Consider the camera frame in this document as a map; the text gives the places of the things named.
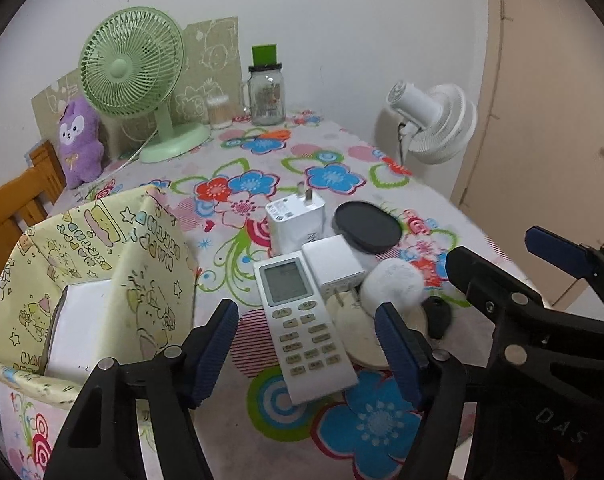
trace white fan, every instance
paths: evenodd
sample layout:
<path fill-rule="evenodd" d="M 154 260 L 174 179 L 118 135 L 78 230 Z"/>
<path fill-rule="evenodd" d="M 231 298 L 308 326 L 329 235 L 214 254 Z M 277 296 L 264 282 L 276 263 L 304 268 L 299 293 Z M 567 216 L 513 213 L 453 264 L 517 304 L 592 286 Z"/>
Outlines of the white fan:
<path fill-rule="evenodd" d="M 422 92 L 398 81 L 387 104 L 407 120 L 398 128 L 400 163 L 404 151 L 425 164 L 441 164 L 468 144 L 476 130 L 476 106 L 457 85 L 437 85 Z"/>

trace white power adapter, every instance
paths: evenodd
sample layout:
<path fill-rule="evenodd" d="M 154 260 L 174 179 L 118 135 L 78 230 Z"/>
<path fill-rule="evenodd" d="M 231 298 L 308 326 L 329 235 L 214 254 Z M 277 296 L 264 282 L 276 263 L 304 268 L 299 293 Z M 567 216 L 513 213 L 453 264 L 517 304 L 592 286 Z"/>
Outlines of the white power adapter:
<path fill-rule="evenodd" d="M 298 193 L 266 206 L 266 218 L 274 256 L 294 253 L 303 244 L 322 238 L 324 200 L 311 188 L 298 184 Z"/>
<path fill-rule="evenodd" d="M 324 300 L 364 279 L 364 269 L 342 235 L 304 244 L 302 253 Z"/>

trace fan base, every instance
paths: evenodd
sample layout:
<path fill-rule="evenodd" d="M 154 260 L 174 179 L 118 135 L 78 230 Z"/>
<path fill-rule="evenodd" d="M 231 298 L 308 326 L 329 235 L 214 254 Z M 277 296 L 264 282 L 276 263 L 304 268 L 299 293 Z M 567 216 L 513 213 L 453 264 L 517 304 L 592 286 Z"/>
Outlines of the fan base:
<path fill-rule="evenodd" d="M 140 152 L 141 162 L 160 162 L 192 150 L 211 136 L 208 126 L 200 123 L 180 124 L 173 127 L 173 137 L 157 143 L 150 142 Z"/>

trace black lid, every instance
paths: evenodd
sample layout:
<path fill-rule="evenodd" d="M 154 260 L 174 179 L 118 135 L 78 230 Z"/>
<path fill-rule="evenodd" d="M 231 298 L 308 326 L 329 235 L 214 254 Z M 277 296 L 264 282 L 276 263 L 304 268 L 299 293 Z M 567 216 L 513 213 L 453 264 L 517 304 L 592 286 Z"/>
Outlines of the black lid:
<path fill-rule="evenodd" d="M 345 202 L 333 216 L 338 234 L 359 251 L 381 254 L 397 245 L 402 227 L 396 218 L 369 202 Z"/>
<path fill-rule="evenodd" d="M 266 72 L 267 70 L 281 70 L 282 63 L 273 63 L 272 65 L 251 65 L 249 72 Z"/>

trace beige round disc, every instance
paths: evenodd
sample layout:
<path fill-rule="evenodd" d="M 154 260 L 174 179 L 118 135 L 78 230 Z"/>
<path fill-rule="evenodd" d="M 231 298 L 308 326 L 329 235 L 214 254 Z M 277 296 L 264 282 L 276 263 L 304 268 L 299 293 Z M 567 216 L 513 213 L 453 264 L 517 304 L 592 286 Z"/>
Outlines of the beige round disc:
<path fill-rule="evenodd" d="M 360 307 L 353 295 L 344 293 L 342 301 L 344 306 L 332 296 L 326 307 L 349 358 L 367 368 L 387 369 L 388 362 L 376 336 L 374 319 Z M 403 319 L 407 327 L 426 333 L 427 321 L 422 307 L 412 308 Z"/>

